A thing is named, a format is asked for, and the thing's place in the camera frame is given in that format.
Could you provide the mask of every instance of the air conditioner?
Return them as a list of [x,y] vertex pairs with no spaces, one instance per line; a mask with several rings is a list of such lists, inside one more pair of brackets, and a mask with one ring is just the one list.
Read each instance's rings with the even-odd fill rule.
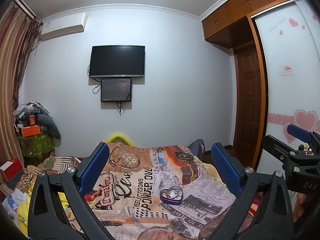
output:
[[41,32],[41,40],[46,41],[68,34],[84,32],[86,22],[87,14],[85,12],[44,22]]

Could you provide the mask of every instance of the bed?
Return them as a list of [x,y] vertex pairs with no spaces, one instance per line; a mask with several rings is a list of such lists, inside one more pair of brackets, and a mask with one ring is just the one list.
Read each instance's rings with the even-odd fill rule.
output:
[[[198,152],[194,149],[203,152],[204,147],[137,148],[116,143],[108,143],[108,147],[108,162],[84,199],[116,240],[203,240],[215,230],[236,199],[217,170],[196,157]],[[63,173],[79,162],[75,157],[52,156],[37,167],[28,166],[16,186],[17,192],[26,195],[25,199],[15,208],[10,196],[6,198],[8,213],[11,207],[11,217],[25,235],[38,173]],[[183,189],[179,206],[160,200],[160,191],[172,186]],[[71,226],[81,232],[65,195],[59,193],[59,197]],[[258,204],[255,200],[240,231],[249,226]]]

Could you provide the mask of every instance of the person's hand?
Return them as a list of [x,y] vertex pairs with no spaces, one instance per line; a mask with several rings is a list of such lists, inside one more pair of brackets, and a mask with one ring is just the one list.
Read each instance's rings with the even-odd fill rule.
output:
[[294,210],[292,212],[293,214],[293,222],[297,221],[299,217],[301,217],[304,213],[304,209],[302,204],[305,202],[306,200],[306,195],[301,194],[301,193],[297,193],[297,201],[296,204],[294,206]]

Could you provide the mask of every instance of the wooden door frame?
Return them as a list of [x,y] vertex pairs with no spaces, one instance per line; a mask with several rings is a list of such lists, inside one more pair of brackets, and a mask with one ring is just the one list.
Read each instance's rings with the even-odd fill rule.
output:
[[[257,49],[257,56],[258,56],[258,64],[259,64],[259,69],[260,69],[260,78],[261,78],[261,114],[260,114],[260,127],[259,127],[259,133],[258,133],[258,140],[257,140],[257,146],[256,150],[254,152],[253,160],[251,167],[253,167],[255,170],[258,168],[259,160],[261,157],[261,152],[262,152],[262,138],[265,135],[266,128],[267,128],[267,117],[268,117],[268,97],[267,97],[267,89],[268,89],[268,82],[267,82],[267,67],[265,65],[265,58],[263,56],[263,48],[262,44],[260,44],[260,36],[259,33],[256,31],[255,24],[253,20],[251,19],[252,16],[255,14],[258,14],[264,10],[267,10],[273,6],[279,5],[281,3],[287,2],[290,0],[277,0],[274,1],[273,3],[270,3],[266,6],[263,6],[250,14],[247,14],[247,19],[249,21],[253,38],[254,38],[254,43],[256,45]],[[235,135],[234,135],[234,141],[236,141],[236,136],[237,136],[237,129],[238,129],[238,123],[239,123],[239,98],[240,98],[240,91],[239,91],[239,73],[237,69],[237,58],[236,54],[235,55],[235,64],[236,64],[236,84],[237,84],[237,109],[236,109],[236,127],[235,127]]]

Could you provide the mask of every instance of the silver bolt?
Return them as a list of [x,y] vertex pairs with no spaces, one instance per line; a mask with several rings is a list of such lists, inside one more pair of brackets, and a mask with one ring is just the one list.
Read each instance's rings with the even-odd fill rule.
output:
[[251,167],[246,167],[244,170],[246,173],[253,173],[254,172],[253,168],[251,168]]
[[76,168],[75,167],[69,167],[67,168],[67,173],[73,173],[75,172]]
[[277,177],[282,177],[283,175],[282,175],[282,172],[281,171],[276,171],[276,176]]
[[45,171],[40,171],[39,173],[38,173],[38,176],[40,176],[40,177],[43,177],[45,175]]

